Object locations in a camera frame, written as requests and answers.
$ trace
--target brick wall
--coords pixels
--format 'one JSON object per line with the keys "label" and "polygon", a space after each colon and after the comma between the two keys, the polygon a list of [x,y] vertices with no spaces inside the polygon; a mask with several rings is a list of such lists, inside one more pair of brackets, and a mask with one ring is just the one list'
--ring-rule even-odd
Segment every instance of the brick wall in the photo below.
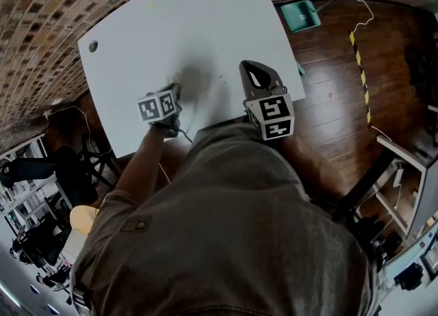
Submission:
{"label": "brick wall", "polygon": [[[76,42],[127,1],[0,0],[0,150],[43,131],[45,120],[30,120],[54,100],[87,89]],[[437,0],[392,1],[438,10]]]}

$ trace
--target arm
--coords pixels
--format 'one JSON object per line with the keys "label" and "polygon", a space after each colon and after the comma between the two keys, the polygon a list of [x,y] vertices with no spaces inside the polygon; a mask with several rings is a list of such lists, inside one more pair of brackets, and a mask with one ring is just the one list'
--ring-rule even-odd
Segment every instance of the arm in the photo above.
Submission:
{"label": "arm", "polygon": [[139,149],[117,182],[115,190],[127,192],[138,205],[153,195],[167,132],[167,129],[158,129],[151,125]]}
{"label": "arm", "polygon": [[312,199],[338,199],[345,191],[339,172],[298,135],[285,137],[280,152],[296,171]]}

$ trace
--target hardwood floor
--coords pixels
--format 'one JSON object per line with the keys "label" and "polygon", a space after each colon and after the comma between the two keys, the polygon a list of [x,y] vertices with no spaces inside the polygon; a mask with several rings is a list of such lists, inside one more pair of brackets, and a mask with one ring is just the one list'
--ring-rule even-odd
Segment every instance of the hardwood floor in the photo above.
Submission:
{"label": "hardwood floor", "polygon": [[[422,124],[424,107],[409,85],[406,45],[430,45],[432,14],[369,1],[374,20],[359,26],[355,40],[370,91],[372,124],[397,139]],[[326,157],[350,189],[380,153],[377,131],[368,129],[359,68],[348,32],[370,13],[353,0],[319,12],[322,25],[291,33],[279,11],[296,61],[306,70],[306,99],[296,101],[296,133]]]}

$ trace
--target hazard tape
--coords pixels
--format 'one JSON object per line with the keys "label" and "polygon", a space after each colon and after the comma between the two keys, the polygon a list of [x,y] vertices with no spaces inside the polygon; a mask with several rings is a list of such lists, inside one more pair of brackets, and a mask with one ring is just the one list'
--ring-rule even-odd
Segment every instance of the hazard tape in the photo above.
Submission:
{"label": "hazard tape", "polygon": [[365,71],[363,71],[361,55],[359,54],[359,50],[357,49],[357,45],[355,42],[355,36],[352,31],[348,32],[350,36],[351,45],[353,46],[353,50],[355,50],[357,65],[359,66],[359,70],[361,71],[361,80],[363,86],[363,93],[365,94],[365,106],[367,108],[367,124],[368,127],[371,127],[371,108],[370,108],[370,93],[368,92],[367,81],[365,78]]}

